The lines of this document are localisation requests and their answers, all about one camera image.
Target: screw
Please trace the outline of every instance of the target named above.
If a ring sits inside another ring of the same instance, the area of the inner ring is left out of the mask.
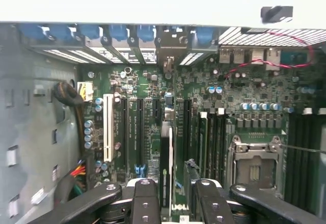
[[[238,189],[241,192],[244,192],[246,190],[246,188],[242,186],[236,186],[236,189]]]
[[[110,185],[108,185],[108,186],[106,187],[106,189],[107,189],[107,190],[114,190],[114,189],[116,189],[116,187],[115,187],[115,185],[110,184]]]

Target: mounting hole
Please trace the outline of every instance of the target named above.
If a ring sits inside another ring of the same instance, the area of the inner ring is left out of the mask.
[[[144,184],[144,185],[148,185],[149,184],[149,181],[143,180],[141,183]]]
[[[218,215],[216,217],[216,219],[218,220],[218,222],[223,222],[224,221],[224,218],[221,215]]]
[[[202,180],[202,184],[205,185],[205,186],[208,186],[210,184],[210,182],[207,181],[207,180]]]
[[[130,67],[124,68],[124,72],[126,72],[126,74],[130,74],[131,71],[132,71],[132,69]]]
[[[148,222],[148,215],[144,215],[144,216],[142,217],[142,219],[143,219],[143,222]]]
[[[75,86],[76,86],[75,81],[74,81],[73,79],[71,79],[71,80],[69,81],[69,84],[70,84],[73,88],[75,88]]]
[[[108,186],[106,187],[106,189],[107,189],[107,190],[114,190],[114,189],[116,189],[116,187],[115,187],[115,185],[110,184],[110,185],[108,185]]]
[[[213,203],[212,204],[213,209],[218,209],[220,205],[218,203]]]
[[[239,190],[240,192],[244,192],[244,191],[246,190],[246,188],[243,187],[243,186],[236,186],[235,188],[236,188],[237,190]]]

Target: ram slot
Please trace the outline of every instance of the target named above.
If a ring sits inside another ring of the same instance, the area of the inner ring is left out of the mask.
[[[215,148],[215,174],[213,179],[218,180],[221,184],[224,183],[224,167],[226,154],[226,116],[216,117],[216,148]]]
[[[201,178],[206,178],[207,165],[207,143],[208,143],[208,119],[207,112],[200,112],[199,119],[199,169]]]
[[[121,99],[121,120],[122,120],[122,161],[127,167],[128,165],[128,145],[129,145],[129,105],[128,105],[128,99],[123,98]]]
[[[191,145],[191,124],[192,124],[192,101],[186,99],[183,102],[183,161],[189,160]]]
[[[144,99],[137,99],[137,111],[136,111],[136,147],[137,147],[137,156],[136,156],[136,164],[143,165],[144,164],[144,131],[145,131],[145,116],[144,116]]]
[[[113,94],[103,95],[103,150],[104,161],[111,162],[114,156]]]

